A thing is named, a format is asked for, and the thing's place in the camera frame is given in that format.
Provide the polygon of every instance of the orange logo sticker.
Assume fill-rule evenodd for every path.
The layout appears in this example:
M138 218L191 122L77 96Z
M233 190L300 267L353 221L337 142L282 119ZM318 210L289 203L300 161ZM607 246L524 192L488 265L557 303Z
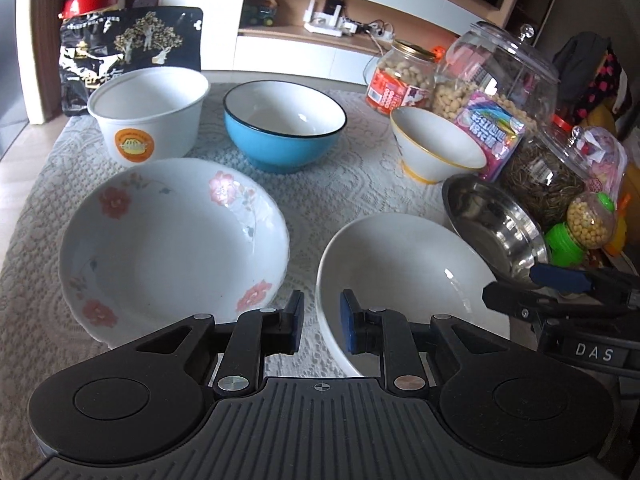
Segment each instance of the orange logo sticker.
M151 136L135 128L125 128L114 136L116 148L130 162L144 162L154 152L154 140Z

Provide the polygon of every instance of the white bowl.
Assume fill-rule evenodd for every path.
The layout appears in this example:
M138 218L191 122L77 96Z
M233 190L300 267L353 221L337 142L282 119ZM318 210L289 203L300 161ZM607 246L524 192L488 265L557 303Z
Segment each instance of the white bowl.
M391 127L402 154L402 167L424 184L436 184L486 166L482 148L463 130L421 108L402 106L391 112Z
M113 160L131 167L185 155L195 144L209 81L177 66L134 70L111 79L89 97Z
M84 199L62 240L60 280L78 323L114 348L193 314L226 323L266 306L288 260L265 190L215 162L174 158Z
M378 357L345 350L345 288L353 289L364 309L390 308L418 323L451 314L509 338L509 318L482 302L482 290L494 281L482 258L441 225L399 213L367 216L338 231L322 255L316 283L320 330L345 374L378 376Z

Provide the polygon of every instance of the white bowl with yellow rim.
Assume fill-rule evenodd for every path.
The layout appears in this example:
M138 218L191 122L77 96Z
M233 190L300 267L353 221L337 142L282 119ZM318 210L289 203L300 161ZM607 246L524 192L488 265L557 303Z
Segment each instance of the white bowl with yellow rim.
M455 174L478 173L486 166L482 148L446 119L409 106L396 108L390 117L402 168L415 180L436 184Z

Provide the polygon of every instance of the bowl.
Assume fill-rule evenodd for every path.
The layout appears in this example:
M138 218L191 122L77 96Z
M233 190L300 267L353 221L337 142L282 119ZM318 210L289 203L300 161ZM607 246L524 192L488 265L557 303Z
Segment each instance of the bowl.
M225 126L252 166L294 173L322 157L347 123L342 107L307 86L252 81L232 88L223 101Z
M87 108L107 151L123 166L185 155L195 144L209 81L177 66L134 70L111 79Z
M322 255L316 313L324 341L347 376L378 376L380 360L346 352L340 293L353 289L362 308L390 308L410 322L451 314L502 337L509 318L488 310L482 290L495 278L471 247L427 219L382 213L341 229Z
M539 288L531 281L529 269L548 263L545 237L511 196L476 176L460 175L444 183L442 200L455 232L499 279Z
M402 168L424 184L436 184L460 173L477 173L486 166L482 148L446 119L409 106L395 108L391 128L402 155Z
M215 162L173 158L97 187L66 228L60 281L73 316L110 348L197 313L266 306L289 234L273 199Z

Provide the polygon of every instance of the glass jar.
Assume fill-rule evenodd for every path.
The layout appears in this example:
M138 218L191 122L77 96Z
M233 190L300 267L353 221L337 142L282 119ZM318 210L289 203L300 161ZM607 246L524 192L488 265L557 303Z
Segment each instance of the glass jar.
M578 266L586 251L604 247L616 228L615 205L606 193L585 192L569 204L566 222L546 234L551 263L559 267Z
M395 40L376 66L367 89L367 104L385 115L399 106L428 108L435 68L435 54Z
M604 247L616 228L616 207L606 193L586 192L577 196L566 212L572 240L585 250Z
M479 22L449 47L438 64L432 111L456 118L476 91L484 92L528 130L549 124L556 109L558 70L519 39L490 23Z
M498 183L547 232L562 222L571 201L586 189L589 164L577 149L582 130L570 134L541 126L516 148Z

